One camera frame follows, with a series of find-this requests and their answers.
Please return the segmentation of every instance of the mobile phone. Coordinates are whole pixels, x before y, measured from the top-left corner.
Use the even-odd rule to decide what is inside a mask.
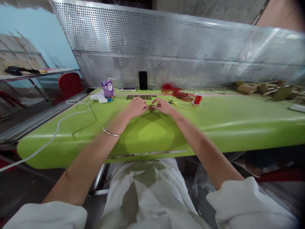
[[[139,72],[139,83],[140,83],[140,90],[147,90],[147,72],[140,71]]]

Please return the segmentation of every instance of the red spool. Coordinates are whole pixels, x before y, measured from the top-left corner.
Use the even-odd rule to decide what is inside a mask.
[[[201,94],[201,93],[196,93],[196,98],[195,98],[195,101],[193,101],[192,103],[194,105],[197,105],[197,106],[200,106],[201,105],[201,100],[202,100],[202,97],[204,96],[204,94]]]

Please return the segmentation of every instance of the forearm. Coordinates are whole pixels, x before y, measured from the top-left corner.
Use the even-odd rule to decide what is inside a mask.
[[[201,161],[216,190],[224,181],[244,178],[214,143],[179,112],[172,115],[190,147]]]
[[[120,135],[130,119],[130,116],[123,111],[107,126],[107,131]],[[97,135],[63,173],[43,202],[58,200],[74,205],[82,205],[96,174],[118,139],[119,137],[111,136],[104,132]]]

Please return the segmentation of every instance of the red chair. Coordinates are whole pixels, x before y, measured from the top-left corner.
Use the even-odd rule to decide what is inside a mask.
[[[5,91],[0,90],[0,98],[4,99],[12,107],[16,107],[15,104],[21,106],[23,109],[26,109],[26,106],[21,104],[17,99],[7,94]]]
[[[58,86],[63,96],[58,97],[52,102],[53,106],[65,101],[72,96],[82,92],[83,86],[80,76],[77,73],[65,73],[58,78]]]

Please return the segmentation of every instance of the bracelet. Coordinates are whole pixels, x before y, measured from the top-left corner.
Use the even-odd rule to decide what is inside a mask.
[[[105,133],[111,135],[111,136],[116,136],[116,137],[120,137],[120,136],[121,136],[121,135],[114,135],[114,134],[109,133],[109,132],[106,130],[105,127],[103,127],[103,131],[104,131]]]

